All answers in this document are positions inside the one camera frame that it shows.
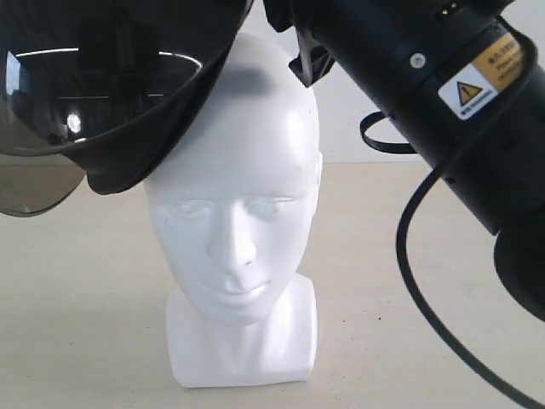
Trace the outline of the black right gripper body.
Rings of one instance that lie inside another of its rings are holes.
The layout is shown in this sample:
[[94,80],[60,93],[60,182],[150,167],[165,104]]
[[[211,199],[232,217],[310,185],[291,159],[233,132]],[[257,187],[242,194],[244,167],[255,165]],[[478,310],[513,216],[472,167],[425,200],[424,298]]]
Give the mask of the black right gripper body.
[[289,63],[290,70],[307,88],[327,75],[336,63],[318,40],[313,25],[318,21],[324,1],[266,0],[263,2],[268,24],[277,33],[295,30],[298,54]]

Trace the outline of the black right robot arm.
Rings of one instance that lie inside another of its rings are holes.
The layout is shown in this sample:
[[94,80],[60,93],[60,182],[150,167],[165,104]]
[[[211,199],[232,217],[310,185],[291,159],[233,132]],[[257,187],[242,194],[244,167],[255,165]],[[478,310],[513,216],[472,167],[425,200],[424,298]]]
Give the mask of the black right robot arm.
[[336,62],[496,237],[510,296],[544,316],[544,70],[504,1],[267,1],[304,84]]

